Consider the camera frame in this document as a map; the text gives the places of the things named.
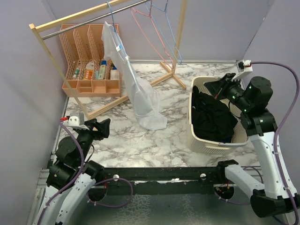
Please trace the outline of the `black t shirt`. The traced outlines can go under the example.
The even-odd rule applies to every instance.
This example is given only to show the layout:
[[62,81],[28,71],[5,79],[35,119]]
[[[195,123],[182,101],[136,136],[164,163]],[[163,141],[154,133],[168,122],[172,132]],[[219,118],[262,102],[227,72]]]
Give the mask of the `black t shirt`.
[[192,124],[198,138],[218,142],[233,136],[237,124],[236,117],[229,108],[211,95],[192,89]]

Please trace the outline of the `navy blue t shirt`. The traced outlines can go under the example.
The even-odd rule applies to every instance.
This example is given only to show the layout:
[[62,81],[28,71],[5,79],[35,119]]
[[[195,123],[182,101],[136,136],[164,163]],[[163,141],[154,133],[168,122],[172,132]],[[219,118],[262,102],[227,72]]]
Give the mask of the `navy blue t shirt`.
[[220,143],[231,143],[232,138],[229,137],[229,138],[225,138],[225,139],[220,139],[220,140],[218,140],[218,142],[220,142]]

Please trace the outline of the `white t shirt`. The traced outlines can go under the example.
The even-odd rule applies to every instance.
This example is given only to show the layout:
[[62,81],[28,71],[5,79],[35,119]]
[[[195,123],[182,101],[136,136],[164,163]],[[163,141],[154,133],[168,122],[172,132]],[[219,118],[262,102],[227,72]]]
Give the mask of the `white t shirt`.
[[122,74],[126,93],[133,106],[138,124],[147,130],[161,130],[167,127],[167,118],[160,113],[160,94],[150,83],[137,75],[129,56],[114,27],[104,23],[102,37],[105,60],[112,60]]

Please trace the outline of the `light blue clothes hanger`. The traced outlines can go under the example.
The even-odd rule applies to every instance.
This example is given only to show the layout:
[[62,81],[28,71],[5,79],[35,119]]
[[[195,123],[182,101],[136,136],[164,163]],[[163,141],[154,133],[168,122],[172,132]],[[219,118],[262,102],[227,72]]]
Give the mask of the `light blue clothes hanger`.
[[[171,23],[167,14],[169,6],[169,1],[165,2],[164,8],[160,8],[152,3],[145,3],[145,7],[148,10],[147,17],[150,18],[152,25],[158,35],[158,38],[164,48],[166,56],[172,61],[172,68],[175,68],[176,65],[182,64],[182,56],[179,51],[179,43],[176,43],[176,38],[179,38],[180,35],[174,35],[174,32],[171,27]],[[165,16],[165,23],[159,22],[158,19],[155,19],[152,11],[158,10],[162,12]]]

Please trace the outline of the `pink clothes hanger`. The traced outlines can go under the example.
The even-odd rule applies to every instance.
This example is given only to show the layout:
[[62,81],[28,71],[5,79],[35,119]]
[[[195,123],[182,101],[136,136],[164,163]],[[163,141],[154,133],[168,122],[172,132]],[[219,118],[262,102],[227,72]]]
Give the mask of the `pink clothes hanger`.
[[168,67],[172,68],[172,63],[170,63],[171,56],[167,50],[165,39],[154,21],[153,1],[150,0],[146,2],[145,7],[146,9],[143,10],[133,7],[130,10],[130,13],[151,49],[160,60],[162,60]]

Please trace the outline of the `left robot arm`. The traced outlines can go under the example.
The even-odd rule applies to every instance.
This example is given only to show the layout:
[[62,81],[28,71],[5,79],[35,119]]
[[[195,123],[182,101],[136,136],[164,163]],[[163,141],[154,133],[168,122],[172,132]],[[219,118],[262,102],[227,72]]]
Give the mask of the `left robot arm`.
[[108,138],[110,123],[110,119],[85,121],[82,113],[61,118],[61,127],[65,131],[73,129],[78,136],[66,136],[58,144],[35,225],[68,224],[90,188],[105,179],[104,167],[86,157],[95,140]]

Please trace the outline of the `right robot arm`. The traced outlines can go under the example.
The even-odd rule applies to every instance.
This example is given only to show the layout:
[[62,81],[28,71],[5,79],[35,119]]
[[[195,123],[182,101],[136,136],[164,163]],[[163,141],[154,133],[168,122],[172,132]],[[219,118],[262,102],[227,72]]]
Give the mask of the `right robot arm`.
[[217,100],[228,99],[240,111],[240,122],[253,144],[259,159],[264,182],[258,182],[236,162],[220,162],[215,177],[220,183],[229,180],[250,199],[254,213],[260,217],[285,214],[300,207],[300,195],[289,179],[278,138],[279,130],[274,116],[266,108],[273,94],[271,83],[260,76],[253,77],[246,89],[226,74],[204,86]]

